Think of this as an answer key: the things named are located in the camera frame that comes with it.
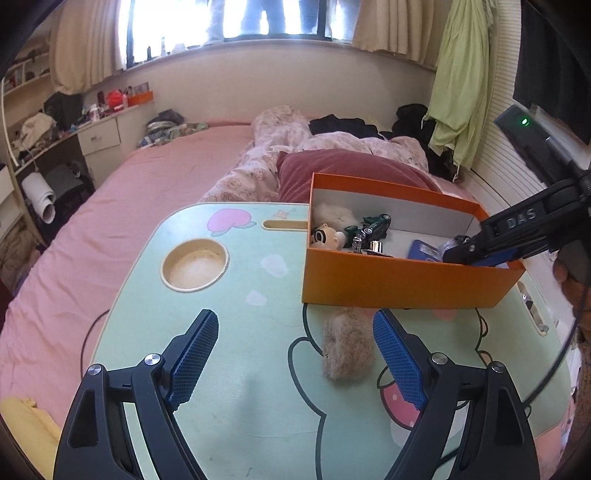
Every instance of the blanket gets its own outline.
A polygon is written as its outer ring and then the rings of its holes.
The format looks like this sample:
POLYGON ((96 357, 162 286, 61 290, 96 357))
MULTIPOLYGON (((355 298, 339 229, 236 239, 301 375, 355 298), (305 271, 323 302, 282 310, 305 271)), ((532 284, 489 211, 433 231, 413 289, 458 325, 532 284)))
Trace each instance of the blanket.
POLYGON ((274 107, 252 123, 254 141, 236 167, 222 177, 201 202, 278 202, 277 161, 285 153, 341 148, 399 161, 428 173, 425 152, 417 140, 396 137, 359 139, 345 132, 312 135, 308 119, 289 106, 274 107))

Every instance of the drawer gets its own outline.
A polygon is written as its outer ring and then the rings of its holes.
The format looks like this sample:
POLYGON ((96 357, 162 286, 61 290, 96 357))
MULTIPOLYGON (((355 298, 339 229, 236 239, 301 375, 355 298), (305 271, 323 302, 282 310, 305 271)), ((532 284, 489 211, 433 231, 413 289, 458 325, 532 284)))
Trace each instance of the drawer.
POLYGON ((78 142, 80 142, 80 149, 84 156, 119 145, 121 140, 119 139, 117 120, 112 118, 96 125, 91 125, 78 133, 78 142))

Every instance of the pillow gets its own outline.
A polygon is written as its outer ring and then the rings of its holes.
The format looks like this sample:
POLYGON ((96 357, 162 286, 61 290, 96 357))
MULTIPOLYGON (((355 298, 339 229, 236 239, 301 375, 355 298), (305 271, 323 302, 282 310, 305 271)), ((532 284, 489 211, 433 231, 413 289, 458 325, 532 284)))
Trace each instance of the pillow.
POLYGON ((313 173, 332 173, 389 181, 440 192, 428 175, 396 160, 351 150, 307 150, 290 153, 277 162, 279 201, 308 203, 313 173))

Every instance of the star sticker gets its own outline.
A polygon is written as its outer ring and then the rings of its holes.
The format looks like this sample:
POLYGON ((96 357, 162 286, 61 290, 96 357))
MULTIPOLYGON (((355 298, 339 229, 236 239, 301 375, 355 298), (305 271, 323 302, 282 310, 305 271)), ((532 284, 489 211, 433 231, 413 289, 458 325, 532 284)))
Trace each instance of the star sticker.
POLYGON ((287 219, 289 212, 284 212, 283 210, 277 210, 277 212, 273 215, 275 218, 283 218, 284 220, 287 219))

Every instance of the wall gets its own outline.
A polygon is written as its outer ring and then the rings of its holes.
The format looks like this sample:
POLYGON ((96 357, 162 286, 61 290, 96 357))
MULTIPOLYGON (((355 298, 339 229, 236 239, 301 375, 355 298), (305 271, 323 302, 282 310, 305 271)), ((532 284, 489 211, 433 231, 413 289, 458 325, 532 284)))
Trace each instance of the wall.
POLYGON ((396 109, 429 102, 434 72, 341 44, 254 40, 202 47, 153 60, 91 90, 149 82, 158 111, 174 108, 189 121, 250 121, 266 108, 291 105, 306 115, 361 116, 391 127, 396 109))

